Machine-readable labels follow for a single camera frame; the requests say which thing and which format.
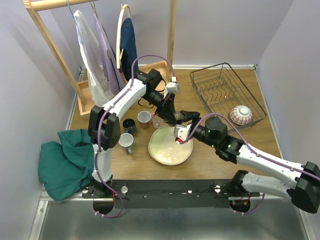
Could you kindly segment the orange rimmed bird plate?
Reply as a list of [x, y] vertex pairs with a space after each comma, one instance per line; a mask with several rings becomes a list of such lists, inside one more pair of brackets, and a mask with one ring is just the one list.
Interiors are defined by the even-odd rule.
[[158, 151], [160, 149], [160, 144], [158, 142], [148, 142], [148, 152], [149, 155], [152, 157], [153, 160], [159, 162], [158, 160]]

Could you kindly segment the dark ceramic bowl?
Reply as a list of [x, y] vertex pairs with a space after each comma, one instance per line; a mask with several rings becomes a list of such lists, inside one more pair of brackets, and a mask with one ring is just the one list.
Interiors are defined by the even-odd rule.
[[173, 125], [181, 125], [186, 122], [186, 117], [183, 111], [178, 111], [174, 113]]

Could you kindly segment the clear drinking glass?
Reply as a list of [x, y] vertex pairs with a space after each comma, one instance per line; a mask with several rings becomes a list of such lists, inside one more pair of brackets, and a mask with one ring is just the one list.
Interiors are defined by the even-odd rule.
[[156, 129], [160, 128], [164, 122], [164, 120], [157, 115], [154, 115], [151, 120], [153, 127]]

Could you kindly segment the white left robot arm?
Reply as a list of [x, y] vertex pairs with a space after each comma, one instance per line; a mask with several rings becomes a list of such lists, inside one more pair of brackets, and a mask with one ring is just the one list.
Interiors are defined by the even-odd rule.
[[138, 99], [143, 98], [157, 107], [156, 114], [170, 125], [179, 120], [175, 110], [175, 93], [156, 91], [160, 72], [153, 69], [149, 73], [138, 71], [126, 86], [102, 107], [94, 106], [89, 117], [88, 134], [93, 144], [94, 162], [92, 177], [95, 181], [93, 191], [101, 198], [111, 191], [108, 181], [112, 177], [112, 153], [121, 137], [120, 120]]

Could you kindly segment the grey blue mug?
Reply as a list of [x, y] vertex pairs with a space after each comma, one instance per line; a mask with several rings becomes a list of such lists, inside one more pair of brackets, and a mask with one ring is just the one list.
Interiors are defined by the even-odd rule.
[[119, 145], [127, 149], [129, 154], [132, 154], [132, 146], [134, 143], [134, 137], [130, 133], [123, 133], [118, 141]]

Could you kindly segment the dark blue mug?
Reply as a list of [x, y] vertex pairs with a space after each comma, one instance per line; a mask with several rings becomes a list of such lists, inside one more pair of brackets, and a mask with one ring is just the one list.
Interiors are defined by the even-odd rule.
[[127, 118], [123, 121], [122, 126], [124, 128], [124, 132], [134, 135], [137, 132], [137, 126], [133, 119]]

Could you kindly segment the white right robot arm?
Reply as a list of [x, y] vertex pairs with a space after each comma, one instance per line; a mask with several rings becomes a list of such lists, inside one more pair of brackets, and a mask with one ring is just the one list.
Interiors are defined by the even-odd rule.
[[197, 139], [215, 149], [215, 154], [226, 162], [258, 169], [267, 176], [248, 171], [234, 177], [230, 191], [241, 196], [247, 193], [262, 193], [289, 199], [299, 209], [315, 214], [320, 207], [320, 168], [313, 162], [291, 162], [267, 154], [249, 144], [242, 135], [229, 135], [223, 115], [210, 113], [200, 117], [199, 112], [184, 111], [176, 115], [174, 136], [184, 144]]

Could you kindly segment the pink mug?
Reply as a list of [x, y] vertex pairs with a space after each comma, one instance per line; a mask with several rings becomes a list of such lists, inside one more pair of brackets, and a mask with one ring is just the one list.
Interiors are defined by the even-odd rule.
[[141, 111], [137, 115], [137, 120], [142, 129], [147, 129], [152, 126], [153, 114], [149, 111]]

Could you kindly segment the cream plate with branch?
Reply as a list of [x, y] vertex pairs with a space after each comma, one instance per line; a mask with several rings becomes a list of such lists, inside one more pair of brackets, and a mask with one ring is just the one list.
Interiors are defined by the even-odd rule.
[[178, 144], [174, 137], [174, 126], [162, 126], [150, 137], [150, 142], [159, 143], [160, 149], [157, 158], [159, 163], [167, 166], [175, 166], [185, 162], [193, 151], [193, 141]]

